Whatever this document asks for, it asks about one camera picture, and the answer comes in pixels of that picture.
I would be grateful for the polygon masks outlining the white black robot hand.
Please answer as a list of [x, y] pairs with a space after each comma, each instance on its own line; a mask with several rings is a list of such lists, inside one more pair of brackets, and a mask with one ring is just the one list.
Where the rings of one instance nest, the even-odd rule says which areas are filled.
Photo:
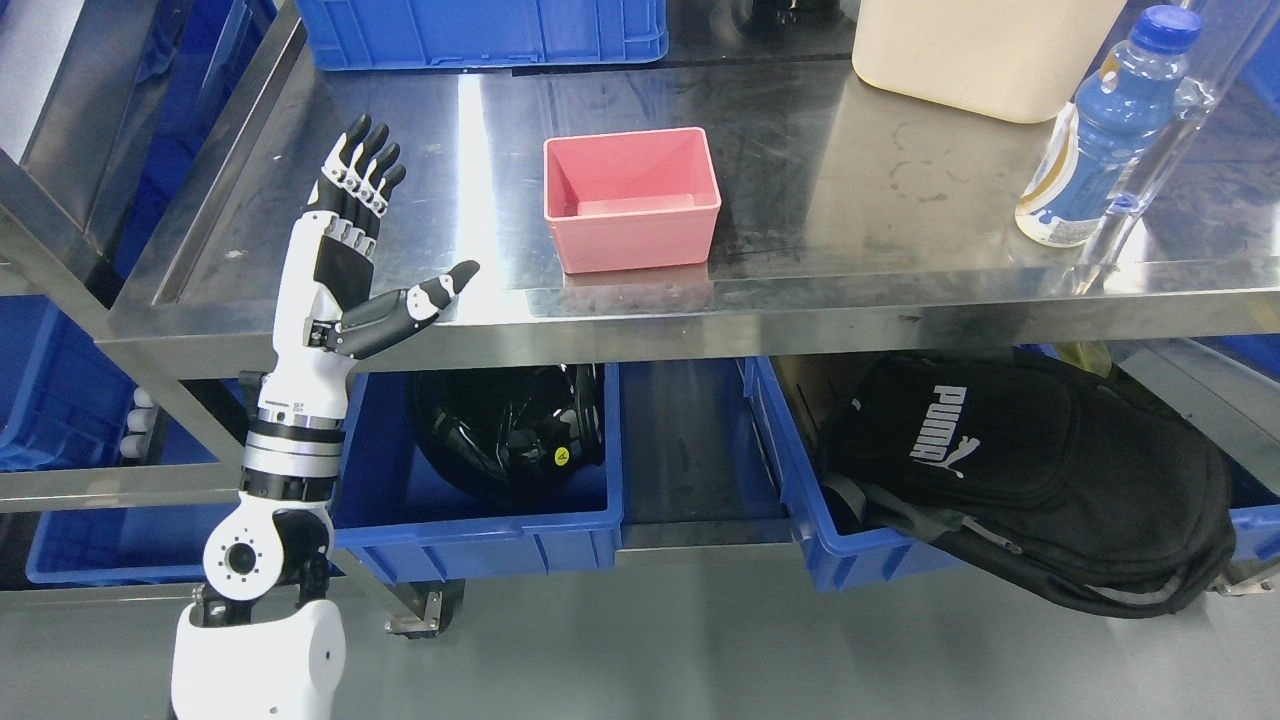
[[366, 114], [328, 150], [291, 229], [271, 329], [276, 361], [253, 402], [255, 425], [337, 428], [357, 364], [430, 327], [480, 272], [466, 260], [372, 292], [381, 222], [406, 177], [399, 154], [388, 127]]

